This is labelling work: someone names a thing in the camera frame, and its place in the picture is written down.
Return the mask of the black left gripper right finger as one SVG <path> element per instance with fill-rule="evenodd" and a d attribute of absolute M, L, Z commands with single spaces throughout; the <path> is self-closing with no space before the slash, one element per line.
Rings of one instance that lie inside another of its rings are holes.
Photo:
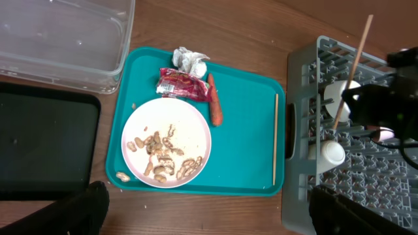
<path fill-rule="evenodd" d="M 317 235 L 411 235 L 408 229 L 322 185 L 312 189 L 309 214 Z"/>

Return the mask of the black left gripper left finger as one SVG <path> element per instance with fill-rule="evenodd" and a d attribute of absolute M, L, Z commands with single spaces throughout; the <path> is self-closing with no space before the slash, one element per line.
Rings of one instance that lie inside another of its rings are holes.
<path fill-rule="evenodd" d="M 98 234 L 110 204 L 106 185 L 94 181 L 49 206 L 1 228 L 1 235 Z"/>

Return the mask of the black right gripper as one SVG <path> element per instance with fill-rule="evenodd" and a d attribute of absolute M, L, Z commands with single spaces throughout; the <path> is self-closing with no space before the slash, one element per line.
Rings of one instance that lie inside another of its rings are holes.
<path fill-rule="evenodd" d="M 374 84 L 342 92 L 349 118 L 361 125 L 386 127 L 401 140 L 417 140 L 417 48 L 387 55 L 388 87 Z"/>

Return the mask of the wooden chopstick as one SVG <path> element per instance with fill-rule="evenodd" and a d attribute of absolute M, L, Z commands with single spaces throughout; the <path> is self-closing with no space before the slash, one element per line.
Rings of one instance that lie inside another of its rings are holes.
<path fill-rule="evenodd" d="M 361 41 L 360 41 L 359 47 L 357 48 L 357 54 L 355 56 L 354 62 L 352 63 L 351 70 L 349 72 L 349 78 L 347 79 L 344 91 L 349 89 L 349 87 L 351 85 L 351 82 L 353 80 L 353 77 L 355 75 L 355 71 L 357 69 L 357 65 L 359 64 L 359 59 L 361 58 L 362 51 L 364 49 L 364 45 L 366 43 L 368 33 L 369 33 L 370 27 L 372 25 L 373 18 L 374 18 L 373 14 L 370 14 L 367 18 L 367 21 L 366 21 L 366 24 L 365 24 L 365 27 L 364 27 L 364 30 L 363 30 L 363 33 L 362 33 Z M 340 122 L 342 110 L 344 109 L 344 103 L 345 103 L 344 100 L 341 99 L 341 101 L 339 103 L 339 106 L 338 106 L 338 109 L 337 109 L 335 122 L 334 122 L 334 125 L 332 127 L 333 130 L 336 130 L 336 128 L 337 128 L 337 126 Z"/>
<path fill-rule="evenodd" d="M 273 148 L 273 165 L 272 165 L 272 184 L 276 184 L 276 165 L 277 165 L 277 133 L 278 133 L 278 94 L 275 94 L 274 109 L 274 148 Z"/>

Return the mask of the white cup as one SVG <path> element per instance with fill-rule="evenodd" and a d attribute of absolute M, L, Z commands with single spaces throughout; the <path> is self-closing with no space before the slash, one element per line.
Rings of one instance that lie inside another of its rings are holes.
<path fill-rule="evenodd" d="M 317 147 L 312 144 L 308 148 L 308 159 L 316 160 L 317 173 L 322 174 L 344 163 L 346 153 L 343 147 L 332 140 L 324 141 L 319 146 L 319 156 L 316 156 Z"/>

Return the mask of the white bowl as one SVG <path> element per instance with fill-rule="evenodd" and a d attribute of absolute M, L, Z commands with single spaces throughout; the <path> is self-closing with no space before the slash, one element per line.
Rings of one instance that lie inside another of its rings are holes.
<path fill-rule="evenodd" d="M 335 118 L 337 115 L 339 103 L 342 100 L 341 94 L 344 91 L 346 84 L 347 84 L 346 80 L 335 81 L 334 83 L 328 85 L 324 90 L 324 99 L 333 100 L 333 103 L 325 105 L 327 112 L 330 114 L 332 118 Z M 342 113 L 340 115 L 339 122 L 349 121 L 349 115 L 350 115 L 350 109 L 348 105 L 345 103 Z"/>

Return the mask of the peanut shell on tray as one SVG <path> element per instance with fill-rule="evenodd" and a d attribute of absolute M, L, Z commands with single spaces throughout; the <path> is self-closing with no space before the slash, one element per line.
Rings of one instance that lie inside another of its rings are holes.
<path fill-rule="evenodd" d="M 116 173 L 116 177 L 118 179 L 120 179 L 122 182 L 128 182 L 128 181 L 131 180 L 131 178 L 127 174 L 125 174 L 123 172 L 117 172 Z"/>

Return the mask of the grey dish rack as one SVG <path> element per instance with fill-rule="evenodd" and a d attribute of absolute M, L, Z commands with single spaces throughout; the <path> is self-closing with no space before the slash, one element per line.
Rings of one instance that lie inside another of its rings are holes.
<path fill-rule="evenodd" d="M 391 222 L 417 232 L 417 171 L 394 148 L 371 141 L 371 130 L 349 120 L 336 123 L 325 88 L 347 79 L 356 49 L 326 36 L 288 57 L 287 105 L 289 145 L 285 161 L 281 221 L 292 231 L 313 234 L 308 212 L 311 190 L 324 185 Z M 343 164 L 317 169 L 309 148 L 324 141 L 339 143 Z"/>

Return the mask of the black bin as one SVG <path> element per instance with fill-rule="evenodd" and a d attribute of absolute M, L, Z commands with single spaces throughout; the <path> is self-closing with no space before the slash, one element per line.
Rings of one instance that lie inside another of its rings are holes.
<path fill-rule="evenodd" d="M 100 113 L 93 95 L 1 83 L 1 200 L 84 190 Z"/>

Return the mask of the large white plate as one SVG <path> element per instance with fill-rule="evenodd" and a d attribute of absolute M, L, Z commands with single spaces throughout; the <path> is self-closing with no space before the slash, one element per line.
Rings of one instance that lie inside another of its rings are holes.
<path fill-rule="evenodd" d="M 204 116 L 180 99 L 158 98 L 139 106 L 121 134 L 130 173 L 160 189 L 183 186 L 206 166 L 212 137 Z"/>

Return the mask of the teal plastic tray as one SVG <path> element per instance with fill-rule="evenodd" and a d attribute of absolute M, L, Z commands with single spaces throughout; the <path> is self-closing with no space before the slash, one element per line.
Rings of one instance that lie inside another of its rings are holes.
<path fill-rule="evenodd" d="M 159 70 L 172 66 L 172 53 L 141 47 L 127 57 L 110 135 L 106 173 L 123 190 L 154 191 L 130 173 L 121 152 L 121 134 L 133 104 L 158 97 Z M 174 193 L 203 195 L 273 196 L 280 191 L 285 172 L 285 93 L 281 85 L 258 74 L 208 63 L 223 110 L 223 124 L 210 126 L 212 149 L 203 171 Z M 276 184 L 272 184 L 274 109 L 278 94 Z M 117 172 L 131 180 L 122 182 Z"/>

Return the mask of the orange carrot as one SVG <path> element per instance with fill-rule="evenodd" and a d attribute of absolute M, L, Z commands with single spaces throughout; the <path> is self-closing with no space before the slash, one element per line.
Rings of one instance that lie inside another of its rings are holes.
<path fill-rule="evenodd" d="M 223 123 L 223 112 L 221 109 L 219 97 L 217 94 L 217 89 L 212 74 L 208 75 L 207 82 L 211 85 L 211 98 L 212 101 L 209 103 L 211 122 L 213 126 L 220 126 Z"/>

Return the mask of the red snack wrapper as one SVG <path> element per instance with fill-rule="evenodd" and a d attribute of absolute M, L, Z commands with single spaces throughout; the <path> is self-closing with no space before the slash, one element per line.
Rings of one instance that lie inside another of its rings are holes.
<path fill-rule="evenodd" d="M 211 102 L 212 86 L 200 78 L 171 68 L 161 68 L 156 93 L 185 97 L 197 102 Z"/>

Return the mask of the clear plastic bin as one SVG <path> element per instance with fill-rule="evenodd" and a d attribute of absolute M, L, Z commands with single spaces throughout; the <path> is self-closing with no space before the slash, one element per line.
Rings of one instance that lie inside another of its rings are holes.
<path fill-rule="evenodd" d="M 1 0 L 1 74 L 111 94 L 134 16 L 135 0 Z"/>

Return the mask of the crumpled white tissue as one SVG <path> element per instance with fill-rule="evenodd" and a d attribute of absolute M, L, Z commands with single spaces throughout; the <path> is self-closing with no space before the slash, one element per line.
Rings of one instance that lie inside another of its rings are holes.
<path fill-rule="evenodd" d="M 207 71 L 205 60 L 209 59 L 205 54 L 179 47 L 173 52 L 172 63 L 179 71 L 186 72 L 196 78 L 202 78 Z"/>

